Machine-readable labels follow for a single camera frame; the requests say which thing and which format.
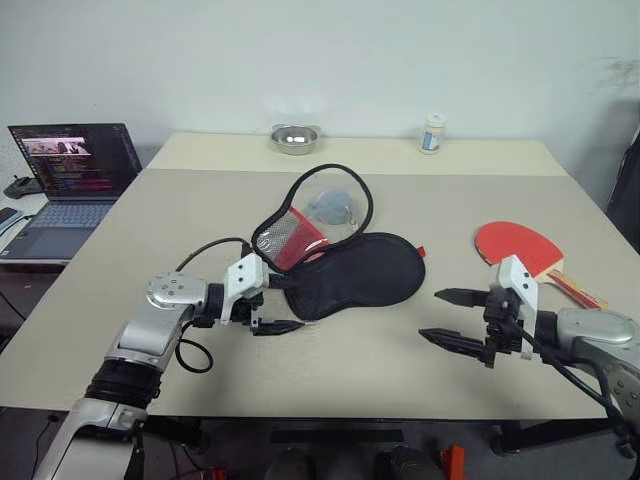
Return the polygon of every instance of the white wall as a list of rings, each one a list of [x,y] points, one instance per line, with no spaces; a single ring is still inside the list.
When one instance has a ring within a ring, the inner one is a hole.
[[[282,121],[409,135],[439,111],[451,136],[542,139],[603,205],[639,23],[638,0],[0,0],[2,153],[12,123],[124,121],[152,148]]]

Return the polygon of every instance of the metal bowl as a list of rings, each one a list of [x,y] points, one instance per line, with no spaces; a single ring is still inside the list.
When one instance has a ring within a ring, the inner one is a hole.
[[[271,141],[288,155],[306,155],[318,142],[318,132],[311,127],[298,125],[274,125]]]

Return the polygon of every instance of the wooden paddle handle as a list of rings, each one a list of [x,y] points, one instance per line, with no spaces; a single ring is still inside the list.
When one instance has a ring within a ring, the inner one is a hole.
[[[567,277],[560,270],[551,270],[547,276],[554,281],[557,287],[564,293],[573,298],[580,306],[584,308],[598,308],[606,310],[609,304],[595,295],[591,295],[583,288],[579,287],[576,282]]]

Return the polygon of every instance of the laptop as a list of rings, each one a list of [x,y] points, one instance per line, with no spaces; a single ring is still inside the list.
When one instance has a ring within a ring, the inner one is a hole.
[[[49,202],[0,252],[1,263],[68,263],[140,172],[122,123],[11,126]]]

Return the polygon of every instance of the white bottle cap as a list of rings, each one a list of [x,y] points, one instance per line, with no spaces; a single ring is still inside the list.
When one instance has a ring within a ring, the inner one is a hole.
[[[427,115],[427,125],[433,128],[444,127],[446,121],[447,117],[445,117],[441,113],[431,113]]]

